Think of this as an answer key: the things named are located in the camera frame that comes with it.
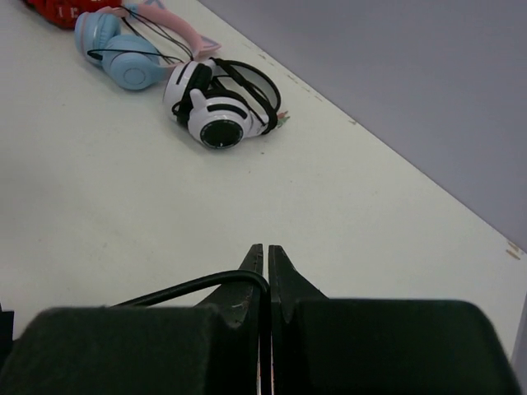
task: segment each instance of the table surface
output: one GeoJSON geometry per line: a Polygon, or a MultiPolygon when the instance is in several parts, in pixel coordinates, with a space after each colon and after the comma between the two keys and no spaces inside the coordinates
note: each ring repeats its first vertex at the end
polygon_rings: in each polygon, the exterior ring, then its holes
{"type": "Polygon", "coordinates": [[[208,151],[166,117],[164,84],[124,91],[71,31],[4,4],[0,300],[16,335],[50,306],[115,304],[263,243],[329,296],[473,302],[511,355],[527,255],[207,8],[167,6],[265,71],[291,118],[208,151]]]}

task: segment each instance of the ear cushion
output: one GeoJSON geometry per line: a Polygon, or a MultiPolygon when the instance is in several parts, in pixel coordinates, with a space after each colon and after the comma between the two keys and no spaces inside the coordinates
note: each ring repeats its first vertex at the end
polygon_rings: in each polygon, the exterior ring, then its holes
{"type": "Polygon", "coordinates": [[[75,46],[90,63],[100,64],[100,60],[88,56],[87,52],[91,49],[103,49],[120,31],[117,17],[101,12],[84,12],[75,24],[75,46]]]}
{"type": "Polygon", "coordinates": [[[98,23],[99,32],[93,39],[93,49],[105,48],[108,41],[112,37],[119,35],[121,32],[121,25],[117,16],[111,14],[103,14],[98,23]]]}
{"type": "Polygon", "coordinates": [[[181,99],[180,110],[178,114],[178,122],[186,125],[189,121],[190,110],[192,109],[192,102],[190,101],[189,93],[192,89],[199,89],[201,92],[206,92],[211,85],[212,69],[209,66],[198,63],[194,69],[192,76],[189,78],[189,83],[184,89],[183,98],[181,99]]]}

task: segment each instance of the red object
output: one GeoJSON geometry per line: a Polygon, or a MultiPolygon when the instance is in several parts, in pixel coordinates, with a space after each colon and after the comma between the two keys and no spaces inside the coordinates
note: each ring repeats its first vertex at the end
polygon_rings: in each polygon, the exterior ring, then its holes
{"type": "Polygon", "coordinates": [[[118,7],[121,0],[26,0],[51,23],[65,29],[74,29],[83,12],[95,12],[102,7],[118,7]]]}

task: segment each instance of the headband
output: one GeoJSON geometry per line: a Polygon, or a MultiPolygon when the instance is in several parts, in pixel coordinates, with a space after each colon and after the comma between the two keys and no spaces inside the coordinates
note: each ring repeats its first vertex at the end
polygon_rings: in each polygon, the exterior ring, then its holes
{"type": "MultiPolygon", "coordinates": [[[[133,18],[133,14],[144,16],[152,22],[164,26],[174,31],[177,35],[180,35],[189,44],[194,58],[207,56],[221,46],[219,43],[201,36],[187,21],[176,14],[156,6],[149,6],[144,3],[127,4],[126,6],[117,8],[103,7],[98,12],[112,14],[118,18],[133,18]]],[[[170,65],[167,68],[173,69],[174,67],[175,65],[170,65]]]]}
{"type": "Polygon", "coordinates": [[[271,78],[258,68],[247,63],[218,58],[211,58],[211,60],[217,65],[214,71],[214,78],[220,77],[219,72],[225,72],[232,81],[244,88],[263,108],[263,111],[269,117],[269,122],[262,134],[267,134],[273,130],[278,123],[277,112],[280,110],[282,97],[271,78]]]}

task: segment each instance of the blue ear cup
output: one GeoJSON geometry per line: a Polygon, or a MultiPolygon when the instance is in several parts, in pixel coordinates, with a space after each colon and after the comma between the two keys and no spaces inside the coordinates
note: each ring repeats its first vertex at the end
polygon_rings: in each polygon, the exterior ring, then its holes
{"type": "MultiPolygon", "coordinates": [[[[157,53],[156,48],[136,35],[117,35],[105,49],[157,53]]],[[[139,91],[161,81],[166,70],[159,66],[159,57],[134,52],[101,52],[102,67],[124,89],[139,91]]]]}
{"type": "Polygon", "coordinates": [[[86,53],[92,49],[103,49],[110,39],[121,33],[119,19],[102,12],[84,12],[75,24],[75,46],[77,51],[90,63],[100,65],[86,53]]]}

